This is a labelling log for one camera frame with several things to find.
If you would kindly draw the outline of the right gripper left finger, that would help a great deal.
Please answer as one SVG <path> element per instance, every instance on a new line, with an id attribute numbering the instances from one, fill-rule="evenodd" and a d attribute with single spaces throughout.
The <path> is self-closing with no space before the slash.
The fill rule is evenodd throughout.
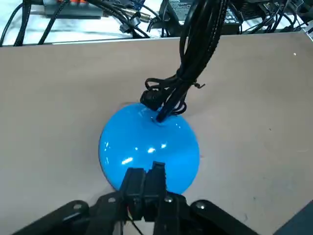
<path id="1" fill-rule="evenodd" d="M 142 218 L 142 193 L 146 172 L 129 168 L 121 188 L 100 196 L 93 206 L 73 200 L 19 229 L 17 235 L 112 235 L 123 233 L 129 210 Z"/>

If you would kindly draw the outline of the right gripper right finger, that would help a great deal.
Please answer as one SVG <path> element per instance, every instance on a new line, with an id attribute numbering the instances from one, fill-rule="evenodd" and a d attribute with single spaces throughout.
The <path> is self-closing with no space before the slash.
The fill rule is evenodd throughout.
<path id="1" fill-rule="evenodd" d="M 256 232 L 212 202 L 188 205 L 184 196 L 167 191 L 165 165 L 154 162 L 145 176 L 144 218 L 155 235 L 254 235 Z"/>

